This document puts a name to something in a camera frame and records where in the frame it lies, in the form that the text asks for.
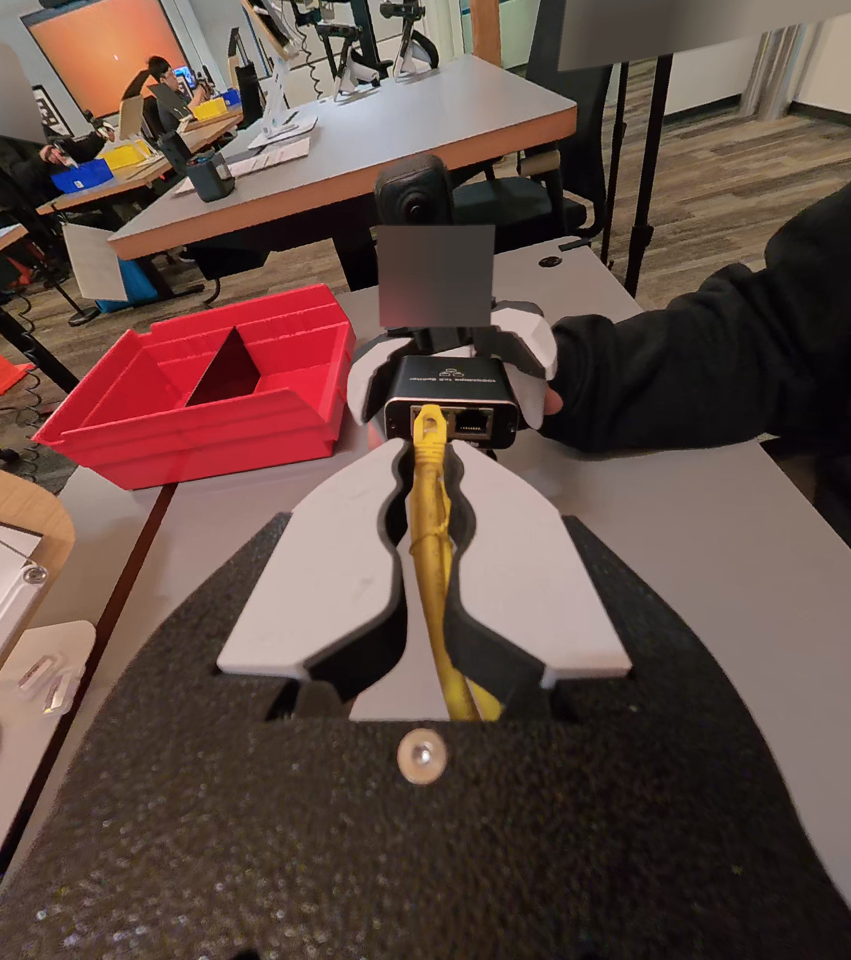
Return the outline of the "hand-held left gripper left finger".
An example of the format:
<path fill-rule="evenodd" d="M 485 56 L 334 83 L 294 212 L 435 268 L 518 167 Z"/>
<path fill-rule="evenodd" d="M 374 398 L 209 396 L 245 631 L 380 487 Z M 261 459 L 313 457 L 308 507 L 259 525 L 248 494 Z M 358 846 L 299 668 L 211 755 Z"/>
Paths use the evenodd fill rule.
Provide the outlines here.
<path fill-rule="evenodd" d="M 348 702 L 401 660 L 408 442 L 385 441 L 290 514 L 217 657 L 231 675 L 324 682 Z"/>

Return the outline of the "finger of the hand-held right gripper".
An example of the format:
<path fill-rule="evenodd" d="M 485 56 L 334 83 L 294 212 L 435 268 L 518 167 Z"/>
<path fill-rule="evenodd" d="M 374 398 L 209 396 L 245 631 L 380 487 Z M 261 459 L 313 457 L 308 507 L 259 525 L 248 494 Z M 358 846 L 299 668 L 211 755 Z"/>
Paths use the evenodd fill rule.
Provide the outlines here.
<path fill-rule="evenodd" d="M 366 427 L 369 450 L 375 450 L 385 440 L 385 403 L 402 361 L 414 354 L 413 336 L 383 333 L 360 346 L 352 358 L 347 406 L 356 423 Z"/>
<path fill-rule="evenodd" d="M 504 366 L 523 428 L 540 431 L 542 383 L 551 387 L 558 371 L 558 344 L 535 304 L 496 301 L 491 309 L 490 355 Z"/>

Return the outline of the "red plastic bin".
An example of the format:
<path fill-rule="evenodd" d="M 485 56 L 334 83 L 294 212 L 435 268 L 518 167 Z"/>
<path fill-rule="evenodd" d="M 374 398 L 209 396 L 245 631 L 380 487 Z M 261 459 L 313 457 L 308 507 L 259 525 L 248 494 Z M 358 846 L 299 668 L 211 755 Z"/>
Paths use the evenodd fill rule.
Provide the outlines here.
<path fill-rule="evenodd" d="M 232 328 L 260 371 L 255 391 L 186 407 Z M 329 457 L 355 343 L 324 284 L 128 330 L 35 441 L 128 491 Z"/>

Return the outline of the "white sign board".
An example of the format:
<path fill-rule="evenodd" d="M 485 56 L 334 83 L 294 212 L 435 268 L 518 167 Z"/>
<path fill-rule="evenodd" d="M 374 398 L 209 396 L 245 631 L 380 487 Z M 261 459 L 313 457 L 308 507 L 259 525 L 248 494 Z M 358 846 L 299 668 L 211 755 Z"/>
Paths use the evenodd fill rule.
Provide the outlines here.
<path fill-rule="evenodd" d="M 94 226 L 65 222 L 62 236 L 83 298 L 97 303 L 127 303 L 120 259 L 109 246 L 112 234 Z"/>

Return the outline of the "grey desk with wooden edge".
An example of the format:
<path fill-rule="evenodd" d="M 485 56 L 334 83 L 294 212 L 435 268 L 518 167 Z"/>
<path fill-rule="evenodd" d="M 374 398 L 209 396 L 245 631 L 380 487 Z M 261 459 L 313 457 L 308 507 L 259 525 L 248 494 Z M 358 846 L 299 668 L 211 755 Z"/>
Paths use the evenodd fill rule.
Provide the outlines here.
<path fill-rule="evenodd" d="M 332 239 L 351 290 L 369 285 L 382 170 L 431 154 L 449 172 L 558 143 L 577 105 L 473 55 L 370 93 L 303 106 L 316 117 L 308 154 L 241 176 L 226 198 L 167 193 L 108 244 L 126 260 L 179 246 L 287 251 Z"/>

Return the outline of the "blue bag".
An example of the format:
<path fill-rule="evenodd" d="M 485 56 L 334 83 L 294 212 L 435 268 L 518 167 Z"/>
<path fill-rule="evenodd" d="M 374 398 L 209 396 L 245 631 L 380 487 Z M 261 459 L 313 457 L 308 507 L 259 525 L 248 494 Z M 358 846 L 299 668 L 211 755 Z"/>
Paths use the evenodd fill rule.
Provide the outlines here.
<path fill-rule="evenodd" d="M 102 313 L 114 313 L 127 308 L 157 302 L 160 295 L 144 269 L 134 261 L 118 260 L 120 277 L 127 295 L 125 299 L 97 299 L 95 304 Z"/>

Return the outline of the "black tripod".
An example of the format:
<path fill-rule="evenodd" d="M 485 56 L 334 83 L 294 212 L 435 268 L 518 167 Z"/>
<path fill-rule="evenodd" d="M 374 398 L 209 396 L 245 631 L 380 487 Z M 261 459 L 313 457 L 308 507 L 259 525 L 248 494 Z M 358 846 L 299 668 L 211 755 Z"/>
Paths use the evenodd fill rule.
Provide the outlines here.
<path fill-rule="evenodd" d="M 666 105 L 672 78 L 674 54 L 662 54 L 656 58 L 653 76 L 651 100 L 647 117 L 642 162 L 635 202 L 635 218 L 631 228 L 627 249 L 627 263 L 622 285 L 630 297 L 638 292 L 644 258 L 654 234 L 654 227 L 648 221 L 655 186 L 659 150 L 665 120 Z M 600 259 L 611 270 L 610 258 L 612 227 L 621 159 L 626 132 L 625 108 L 629 78 L 628 61 L 619 65 L 618 87 L 611 128 L 611 156 L 607 182 L 604 225 L 601 232 Z"/>

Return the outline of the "person's right hand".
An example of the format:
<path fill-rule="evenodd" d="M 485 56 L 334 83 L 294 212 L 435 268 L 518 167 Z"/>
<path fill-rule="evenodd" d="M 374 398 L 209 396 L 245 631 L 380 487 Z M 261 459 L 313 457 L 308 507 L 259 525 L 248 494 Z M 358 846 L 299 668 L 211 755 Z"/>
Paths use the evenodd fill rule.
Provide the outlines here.
<path fill-rule="evenodd" d="M 545 415 L 553 415 L 558 413 L 563 407 L 563 400 L 559 394 L 552 390 L 552 387 L 548 386 L 545 382 L 541 383 L 541 402 L 539 403 L 539 413 L 544 417 Z M 384 442 L 384 432 L 381 429 L 380 422 L 378 419 L 370 419 L 367 423 L 367 440 L 368 440 L 368 449 L 375 450 L 380 447 Z"/>

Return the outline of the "blue plastic bin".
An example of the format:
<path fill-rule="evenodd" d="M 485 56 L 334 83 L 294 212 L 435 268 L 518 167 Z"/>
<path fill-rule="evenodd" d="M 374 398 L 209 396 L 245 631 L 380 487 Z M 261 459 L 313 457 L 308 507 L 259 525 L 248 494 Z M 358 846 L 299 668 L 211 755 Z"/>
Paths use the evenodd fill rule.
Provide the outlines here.
<path fill-rule="evenodd" d="M 71 195 L 104 186 L 112 182 L 115 175 L 105 159 L 95 158 L 51 174 L 50 179 L 60 193 Z"/>

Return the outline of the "orange wall screen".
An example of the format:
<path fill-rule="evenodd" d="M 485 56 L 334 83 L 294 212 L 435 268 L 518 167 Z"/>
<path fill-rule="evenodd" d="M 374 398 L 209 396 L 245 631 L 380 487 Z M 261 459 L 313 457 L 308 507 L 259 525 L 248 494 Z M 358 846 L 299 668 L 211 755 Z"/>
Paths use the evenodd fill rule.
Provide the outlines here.
<path fill-rule="evenodd" d="M 120 111 L 131 81 L 152 56 L 190 61 L 159 1 L 88 1 L 44 7 L 20 21 L 82 112 Z"/>

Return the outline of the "black pen holder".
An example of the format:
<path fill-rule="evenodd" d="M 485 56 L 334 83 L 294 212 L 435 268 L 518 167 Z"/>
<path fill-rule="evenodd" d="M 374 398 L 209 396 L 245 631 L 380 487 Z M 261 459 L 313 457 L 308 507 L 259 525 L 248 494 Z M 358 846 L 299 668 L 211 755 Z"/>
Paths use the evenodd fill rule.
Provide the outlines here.
<path fill-rule="evenodd" d="M 219 150 L 195 153 L 184 169 L 197 196 L 204 203 L 225 199 L 235 190 L 236 178 Z"/>

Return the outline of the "wooden pillar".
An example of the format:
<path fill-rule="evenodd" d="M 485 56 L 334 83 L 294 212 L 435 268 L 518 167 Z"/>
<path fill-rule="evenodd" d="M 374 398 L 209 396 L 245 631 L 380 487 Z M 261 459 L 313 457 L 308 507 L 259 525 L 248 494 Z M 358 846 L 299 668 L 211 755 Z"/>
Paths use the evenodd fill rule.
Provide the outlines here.
<path fill-rule="evenodd" d="M 469 1 L 473 56 L 496 66 L 503 65 L 500 1 Z"/>

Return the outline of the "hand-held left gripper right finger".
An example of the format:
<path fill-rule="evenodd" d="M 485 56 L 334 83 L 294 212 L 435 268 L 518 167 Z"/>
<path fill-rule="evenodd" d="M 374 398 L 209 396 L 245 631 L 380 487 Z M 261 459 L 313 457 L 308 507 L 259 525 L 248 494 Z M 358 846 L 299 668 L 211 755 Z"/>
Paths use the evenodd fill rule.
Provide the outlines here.
<path fill-rule="evenodd" d="M 452 665 L 491 695 L 624 678 L 632 661 L 552 502 L 466 442 L 446 446 L 443 482 Z"/>

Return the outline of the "wooden board stand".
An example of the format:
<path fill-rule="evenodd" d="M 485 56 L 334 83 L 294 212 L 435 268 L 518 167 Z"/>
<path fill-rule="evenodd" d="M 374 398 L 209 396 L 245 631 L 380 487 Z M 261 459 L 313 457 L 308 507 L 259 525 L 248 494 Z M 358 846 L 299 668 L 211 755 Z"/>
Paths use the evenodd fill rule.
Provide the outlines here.
<path fill-rule="evenodd" d="M 72 519 L 54 495 L 29 481 L 0 471 L 0 526 L 38 536 L 10 597 L 0 602 L 0 669 L 9 659 L 51 587 L 58 580 L 75 543 Z"/>

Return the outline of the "black ethernet splitter box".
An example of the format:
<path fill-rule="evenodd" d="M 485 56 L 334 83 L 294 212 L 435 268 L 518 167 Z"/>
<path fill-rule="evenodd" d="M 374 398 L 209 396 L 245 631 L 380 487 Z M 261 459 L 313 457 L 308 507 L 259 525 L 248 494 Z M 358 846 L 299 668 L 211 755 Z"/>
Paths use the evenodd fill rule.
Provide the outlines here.
<path fill-rule="evenodd" d="M 504 364 L 496 358 L 407 356 L 383 407 L 386 440 L 411 441 L 423 408 L 437 406 L 445 436 L 479 450 L 511 448 L 520 428 L 520 406 Z"/>

